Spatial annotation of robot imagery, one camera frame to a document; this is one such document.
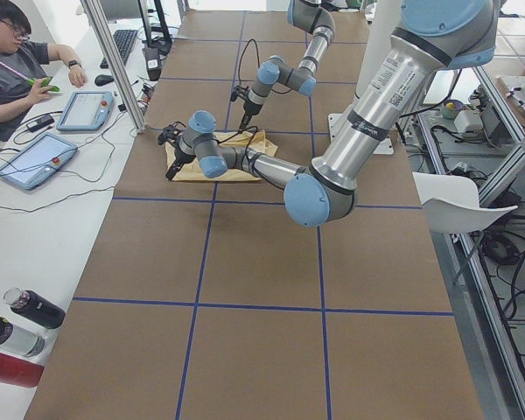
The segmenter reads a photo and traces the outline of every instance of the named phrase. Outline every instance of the white desk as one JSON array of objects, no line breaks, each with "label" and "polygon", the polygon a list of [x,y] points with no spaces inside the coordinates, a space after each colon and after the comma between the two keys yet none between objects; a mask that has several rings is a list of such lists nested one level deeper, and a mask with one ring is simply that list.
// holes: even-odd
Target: white desk
[{"label": "white desk", "polygon": [[[141,50],[140,41],[137,41],[125,66],[131,84],[138,81],[139,77],[147,80]],[[102,52],[91,29],[76,51],[80,55],[88,77],[86,86],[81,90],[116,90],[114,82],[103,87],[94,84],[97,74],[107,74],[109,70],[99,68]],[[61,68],[52,81],[60,87],[62,94],[33,107],[27,118],[64,108],[70,94],[74,91],[74,87],[68,81],[67,73],[67,68]],[[140,80],[133,86],[136,95],[140,92],[142,84],[143,81]],[[115,99],[117,105],[122,103],[119,96]],[[119,114],[115,106],[107,123],[95,133],[66,134],[59,133],[56,129],[52,129],[51,132],[60,134],[75,144],[84,144],[90,136],[94,137],[101,133]],[[105,137],[114,145],[115,151],[105,174],[98,182],[91,184],[70,173],[57,173],[36,191],[22,192],[0,179],[0,206],[33,209],[63,199],[69,194],[114,186],[130,153],[134,134],[133,124],[128,115],[122,116],[106,134]],[[27,133],[17,140],[23,142],[31,138],[32,133]],[[11,140],[4,147],[19,148]],[[97,179],[112,150],[113,146],[98,138],[91,144],[81,147],[63,170],[77,172],[88,179]],[[0,156],[8,158],[6,152]],[[32,362],[46,364],[58,330],[47,331],[12,313],[2,302],[2,296],[6,290],[14,286],[31,289],[67,310],[112,195],[112,190],[91,192],[35,213],[0,209],[0,315],[19,326],[44,334],[45,349],[38,356],[30,358]],[[35,388],[21,388],[0,383],[0,420],[23,418],[35,390]]]}]

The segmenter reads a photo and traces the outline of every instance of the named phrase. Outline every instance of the barcode sticker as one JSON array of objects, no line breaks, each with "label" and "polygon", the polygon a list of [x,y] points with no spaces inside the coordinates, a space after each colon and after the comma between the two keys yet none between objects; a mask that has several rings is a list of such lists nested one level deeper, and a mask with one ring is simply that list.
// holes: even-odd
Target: barcode sticker
[{"label": "barcode sticker", "polygon": [[380,93],[387,103],[401,111],[424,80],[424,74],[414,67],[387,57],[370,86]]}]

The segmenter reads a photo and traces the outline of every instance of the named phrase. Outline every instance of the aluminum pole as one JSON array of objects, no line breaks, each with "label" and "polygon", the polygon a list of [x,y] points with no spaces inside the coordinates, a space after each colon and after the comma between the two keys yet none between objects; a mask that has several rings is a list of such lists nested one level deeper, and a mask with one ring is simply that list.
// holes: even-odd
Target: aluminum pole
[{"label": "aluminum pole", "polygon": [[87,14],[89,23],[94,28],[95,36],[101,46],[103,55],[107,59],[113,78],[115,79],[116,86],[121,95],[122,102],[126,106],[129,112],[130,118],[134,123],[137,133],[143,133],[146,130],[146,121],[142,110],[138,107],[137,99],[132,91],[129,77],[124,69],[123,60],[121,55],[116,48],[115,40],[109,30],[107,24],[107,18],[103,12],[103,8],[99,3],[99,0],[81,0],[81,5]]}]

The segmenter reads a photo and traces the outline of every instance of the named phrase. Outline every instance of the glasses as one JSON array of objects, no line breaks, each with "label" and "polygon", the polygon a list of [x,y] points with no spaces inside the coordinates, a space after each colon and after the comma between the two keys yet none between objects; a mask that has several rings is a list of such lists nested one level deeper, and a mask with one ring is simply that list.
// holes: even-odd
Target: glasses
[{"label": "glasses", "polygon": [[23,41],[26,41],[29,39],[29,35],[20,27],[15,26],[14,24],[11,24],[10,22],[6,22],[5,20],[0,20],[4,25],[8,26],[12,33],[14,34],[14,37],[20,38]]}]

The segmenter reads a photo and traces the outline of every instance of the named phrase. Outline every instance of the computer mouse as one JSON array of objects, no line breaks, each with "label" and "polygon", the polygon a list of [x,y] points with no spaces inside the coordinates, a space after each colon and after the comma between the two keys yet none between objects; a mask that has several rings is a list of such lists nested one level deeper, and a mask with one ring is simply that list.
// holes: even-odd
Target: computer mouse
[{"label": "computer mouse", "polygon": [[103,86],[103,85],[110,83],[113,80],[114,80],[113,76],[111,76],[110,74],[100,74],[99,76],[95,78],[95,85]]}]

